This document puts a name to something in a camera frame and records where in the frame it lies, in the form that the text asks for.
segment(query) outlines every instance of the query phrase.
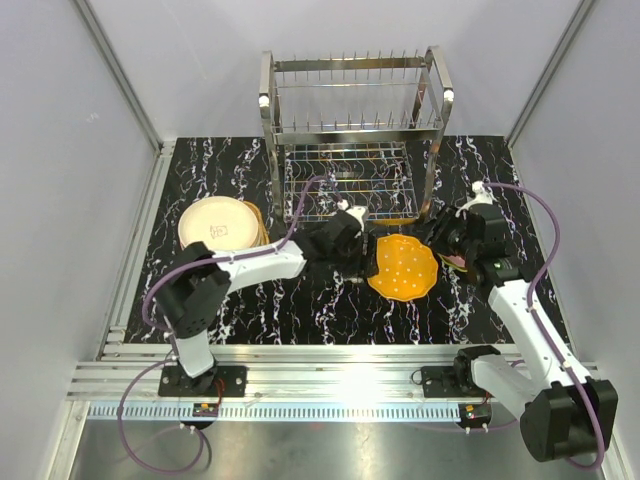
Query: yellow plate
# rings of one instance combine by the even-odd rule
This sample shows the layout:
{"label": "yellow plate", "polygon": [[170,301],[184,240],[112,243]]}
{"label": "yellow plate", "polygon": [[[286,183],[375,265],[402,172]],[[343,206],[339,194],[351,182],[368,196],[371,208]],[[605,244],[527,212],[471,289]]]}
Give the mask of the yellow plate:
{"label": "yellow plate", "polygon": [[369,285],[390,300],[408,302],[424,297],[438,280],[438,262],[417,238],[393,234],[378,239],[379,273]]}

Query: metal corner post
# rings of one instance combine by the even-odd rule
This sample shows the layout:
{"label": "metal corner post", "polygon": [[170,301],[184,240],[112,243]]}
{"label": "metal corner post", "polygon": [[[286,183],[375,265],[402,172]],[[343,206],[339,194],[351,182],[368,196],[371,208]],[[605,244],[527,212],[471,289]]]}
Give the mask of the metal corner post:
{"label": "metal corner post", "polygon": [[520,112],[520,115],[518,115],[516,123],[513,125],[511,131],[507,135],[507,145],[509,146],[509,148],[513,148],[516,141],[518,140],[518,137],[529,121],[529,118],[535,110],[536,105],[538,105],[540,98],[542,98],[542,95],[544,94],[549,83],[551,82],[551,79],[558,70],[558,67],[562,63],[562,60],[564,59],[567,51],[573,44],[573,41],[578,35],[578,32],[584,25],[595,3],[596,0],[580,0],[580,2],[578,3],[578,6],[573,12],[571,19],[567,23],[564,32],[562,32],[558,43],[556,44],[551,56],[549,57],[544,70],[542,70],[542,73],[540,74],[540,77],[536,82],[536,86],[533,88],[533,91],[529,95],[529,98],[527,99],[524,108]]}
{"label": "metal corner post", "polygon": [[153,123],[151,123],[151,119],[140,103],[131,82],[127,78],[120,61],[115,54],[111,42],[109,42],[95,11],[91,7],[90,0],[71,0],[71,3],[76,7],[78,14],[87,27],[89,35],[91,35],[91,38],[95,42],[96,48],[100,52],[107,68],[118,85],[118,89],[124,96],[127,105],[131,109],[131,113],[133,113],[133,116],[136,118],[140,128],[147,137],[151,148],[153,148],[155,154],[158,155],[162,149],[163,140],[160,138],[160,135],[153,126]]}

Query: cable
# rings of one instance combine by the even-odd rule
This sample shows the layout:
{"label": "cable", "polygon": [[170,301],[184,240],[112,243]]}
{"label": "cable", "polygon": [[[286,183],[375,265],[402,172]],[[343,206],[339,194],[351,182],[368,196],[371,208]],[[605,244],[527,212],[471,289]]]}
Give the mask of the cable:
{"label": "cable", "polygon": [[160,475],[182,475],[183,473],[186,473],[189,470],[191,470],[198,463],[198,461],[200,461],[200,457],[202,457],[202,452],[204,450],[207,439],[200,430],[196,429],[195,427],[191,428],[191,432],[195,432],[198,435],[198,438],[200,440],[200,448],[198,449],[198,453],[196,454],[194,459],[191,461],[191,463],[189,463],[185,467],[178,468],[176,470],[168,470],[164,468],[157,468],[157,467],[154,467],[153,465],[149,465],[140,457],[138,457],[138,455],[136,455],[136,452],[134,451],[134,449],[131,448],[131,446],[129,445],[129,442],[127,441],[127,437],[124,434],[124,421],[122,419],[122,415],[124,414],[124,403],[127,400],[129,393],[131,392],[133,387],[136,385],[136,383],[138,383],[142,379],[142,377],[144,377],[151,370],[161,367],[163,365],[166,365],[167,363],[170,363],[170,362],[171,360],[161,360],[145,368],[138,375],[135,376],[135,378],[131,381],[131,383],[127,386],[127,388],[125,388],[124,393],[122,394],[122,398],[120,399],[120,404],[118,405],[118,410],[116,411],[116,418],[118,421],[118,434],[120,435],[120,441],[122,442],[122,446],[124,447],[129,457],[134,462],[136,462],[142,468]]}
{"label": "cable", "polygon": [[578,468],[579,470],[583,470],[583,471],[597,470],[602,466],[602,462],[604,461],[604,454],[605,454],[604,437],[602,434],[602,429],[600,428],[600,422],[598,421],[598,416],[593,408],[593,405],[591,404],[591,400],[589,400],[589,396],[586,390],[584,389],[584,387],[582,386],[582,383],[580,383],[580,380],[578,379],[577,375],[573,371],[573,367],[571,367],[568,364],[567,359],[564,357],[564,355],[562,354],[558,346],[553,341],[553,338],[551,338],[551,335],[549,334],[548,330],[545,328],[544,324],[542,323],[542,319],[538,315],[538,312],[536,312],[535,308],[533,308],[533,294],[536,291],[536,287],[538,286],[538,283],[540,283],[540,280],[542,279],[544,274],[549,269],[549,265],[555,258],[556,253],[558,252],[558,247],[560,246],[560,223],[558,222],[558,218],[556,217],[555,213],[553,213],[553,210],[551,209],[551,207],[536,193],[532,192],[527,188],[520,187],[518,185],[511,185],[508,183],[496,183],[496,182],[485,183],[484,186],[489,188],[506,188],[508,190],[515,190],[517,192],[521,192],[529,195],[536,202],[538,202],[542,206],[542,208],[546,210],[547,214],[549,214],[549,217],[551,218],[551,222],[553,223],[553,229],[555,232],[553,247],[551,248],[551,252],[547,257],[547,260],[544,262],[544,265],[542,265],[542,268],[538,271],[536,276],[533,278],[531,285],[529,285],[529,289],[527,290],[527,306],[531,311],[531,316],[533,317],[533,320],[536,322],[536,325],[538,326],[540,333],[542,333],[542,336],[545,338],[545,340],[549,344],[549,347],[553,351],[554,355],[556,356],[558,361],[565,367],[565,371],[571,378],[571,381],[576,386],[576,389],[580,394],[580,398],[582,399],[582,402],[584,403],[584,406],[587,409],[587,413],[589,415],[589,419],[591,420],[591,425],[593,427],[593,432],[596,436],[598,453],[596,455],[596,459],[591,465],[582,465],[580,463],[577,463],[575,460],[571,458],[567,459],[567,461],[574,467]]}
{"label": "cable", "polygon": [[[296,226],[298,225],[298,220],[300,218],[300,215],[302,214],[302,209],[304,207],[304,199],[309,193],[309,190],[311,189],[311,185],[319,181],[329,181],[329,179],[324,175],[316,175],[315,177],[312,177],[305,184],[304,188],[302,189],[300,200],[298,202],[298,208],[296,208],[295,214],[293,216],[293,220],[291,222],[291,226],[289,227],[287,234],[285,235],[285,237],[282,239],[280,243],[278,243],[277,245],[275,245],[273,248],[270,248],[270,249],[267,248],[264,250],[252,251],[249,253],[241,253],[234,257],[223,256],[223,257],[206,258],[204,260],[198,260],[196,262],[187,263],[186,265],[182,265],[181,267],[178,267],[175,270],[171,270],[169,273],[161,277],[155,283],[155,285],[153,285],[153,287],[149,289],[149,292],[144,297],[144,300],[142,302],[142,321],[147,325],[149,325],[150,327],[157,328],[162,332],[171,332],[171,326],[169,325],[167,320],[165,320],[167,322],[167,325],[162,325],[160,323],[153,322],[151,318],[149,318],[149,310],[150,310],[149,307],[151,306],[151,300],[155,297],[156,293],[158,293],[158,291],[172,278],[188,270],[192,270],[194,268],[200,268],[206,265],[214,265],[219,262],[228,262],[231,260],[244,260],[247,258],[257,258],[257,257],[261,257],[262,255],[268,255],[270,253],[275,253],[281,250],[287,244],[287,242],[291,239],[291,236],[295,232]],[[174,347],[174,351],[177,352],[177,349],[175,348],[175,344],[173,344],[173,342],[172,342],[172,345]]]}

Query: dish rack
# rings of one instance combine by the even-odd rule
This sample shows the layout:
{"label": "dish rack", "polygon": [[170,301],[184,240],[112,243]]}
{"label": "dish rack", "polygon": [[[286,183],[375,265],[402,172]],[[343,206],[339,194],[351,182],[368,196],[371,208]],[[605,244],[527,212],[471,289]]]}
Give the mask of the dish rack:
{"label": "dish rack", "polygon": [[[264,52],[258,100],[278,219],[292,220],[304,184],[315,175],[332,182],[310,192],[302,222],[335,212],[334,188],[350,203],[366,205],[369,220],[379,223],[410,223],[429,213],[453,107],[439,47],[425,55],[354,52],[285,61]],[[405,148],[416,140],[431,140],[420,203]]]}

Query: black marble surface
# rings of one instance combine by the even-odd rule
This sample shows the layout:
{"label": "black marble surface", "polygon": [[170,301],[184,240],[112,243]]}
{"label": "black marble surface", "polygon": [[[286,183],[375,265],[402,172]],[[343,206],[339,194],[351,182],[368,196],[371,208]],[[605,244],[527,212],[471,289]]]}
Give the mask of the black marble surface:
{"label": "black marble surface", "polygon": [[[417,196],[422,197],[428,143],[409,143]],[[473,181],[517,182],[502,137],[445,137],[438,159],[436,207],[464,203]],[[273,209],[267,156],[261,139],[178,140],[136,290],[126,341],[163,342],[141,320],[142,298],[179,247],[180,215],[195,200],[226,195],[260,207],[268,228]],[[512,191],[494,195],[508,219],[520,259],[539,268],[543,259],[523,198]],[[566,330],[549,278],[538,295],[554,325]],[[156,318],[154,307],[152,318]],[[367,284],[336,272],[266,282],[230,295],[210,331],[219,344],[417,344],[511,342],[498,317],[448,267],[429,294],[408,303],[386,300]]]}

